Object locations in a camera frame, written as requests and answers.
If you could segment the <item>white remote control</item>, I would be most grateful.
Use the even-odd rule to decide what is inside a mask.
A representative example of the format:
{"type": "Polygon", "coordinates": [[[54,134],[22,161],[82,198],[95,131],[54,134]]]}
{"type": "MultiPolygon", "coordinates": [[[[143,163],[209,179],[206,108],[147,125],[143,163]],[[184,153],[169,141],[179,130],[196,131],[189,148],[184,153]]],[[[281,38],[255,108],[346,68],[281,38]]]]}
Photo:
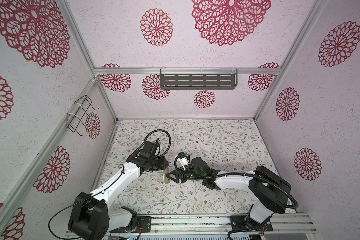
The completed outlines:
{"type": "Polygon", "coordinates": [[[166,168],[162,171],[163,173],[163,181],[164,181],[164,184],[169,184],[170,183],[170,179],[167,177],[167,174],[169,173],[169,169],[166,168]]]}

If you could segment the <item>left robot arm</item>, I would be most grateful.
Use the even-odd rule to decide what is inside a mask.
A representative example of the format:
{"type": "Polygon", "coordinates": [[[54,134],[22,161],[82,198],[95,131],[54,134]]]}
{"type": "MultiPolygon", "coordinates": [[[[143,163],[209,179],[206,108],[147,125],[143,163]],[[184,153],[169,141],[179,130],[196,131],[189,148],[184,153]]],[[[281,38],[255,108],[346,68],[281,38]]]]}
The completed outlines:
{"type": "Polygon", "coordinates": [[[68,230],[84,240],[101,240],[117,229],[135,230],[136,211],[121,207],[111,214],[110,209],[120,193],[144,172],[161,171],[169,166],[160,149],[160,139],[144,141],[108,181],[89,194],[80,193],[73,204],[68,230]]]}

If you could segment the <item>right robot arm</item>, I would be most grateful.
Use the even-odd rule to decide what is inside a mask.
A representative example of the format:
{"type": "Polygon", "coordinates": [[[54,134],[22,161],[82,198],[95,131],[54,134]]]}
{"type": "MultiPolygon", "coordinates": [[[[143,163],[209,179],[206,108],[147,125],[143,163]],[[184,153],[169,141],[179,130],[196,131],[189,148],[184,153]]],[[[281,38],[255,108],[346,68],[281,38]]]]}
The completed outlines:
{"type": "Polygon", "coordinates": [[[185,153],[175,158],[174,166],[175,170],[166,177],[177,184],[200,180],[210,190],[249,189],[255,195],[257,202],[234,230],[257,230],[264,227],[273,214],[284,214],[287,208],[296,206],[290,195],[291,185],[264,166],[257,166],[252,172],[229,173],[210,168],[200,157],[191,160],[185,153]]]}

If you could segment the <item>dark grey wall shelf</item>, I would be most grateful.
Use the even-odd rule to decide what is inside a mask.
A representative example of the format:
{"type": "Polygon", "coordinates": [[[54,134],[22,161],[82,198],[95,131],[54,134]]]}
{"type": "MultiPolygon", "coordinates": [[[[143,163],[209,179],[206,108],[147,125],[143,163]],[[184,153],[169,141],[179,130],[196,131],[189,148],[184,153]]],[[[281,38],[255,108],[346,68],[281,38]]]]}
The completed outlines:
{"type": "Polygon", "coordinates": [[[159,84],[162,90],[234,90],[238,85],[238,75],[167,74],[160,69],[159,84]]]}

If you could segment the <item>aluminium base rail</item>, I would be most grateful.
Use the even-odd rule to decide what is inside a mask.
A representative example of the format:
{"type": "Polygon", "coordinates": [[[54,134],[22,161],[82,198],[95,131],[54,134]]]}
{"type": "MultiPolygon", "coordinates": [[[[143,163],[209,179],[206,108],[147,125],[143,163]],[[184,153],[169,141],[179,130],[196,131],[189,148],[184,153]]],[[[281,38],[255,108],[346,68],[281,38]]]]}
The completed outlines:
{"type": "MultiPolygon", "coordinates": [[[[140,215],[136,234],[148,235],[223,235],[245,228],[245,215],[140,215]]],[[[316,234],[317,230],[308,214],[274,214],[263,226],[249,234],[316,234]]]]}

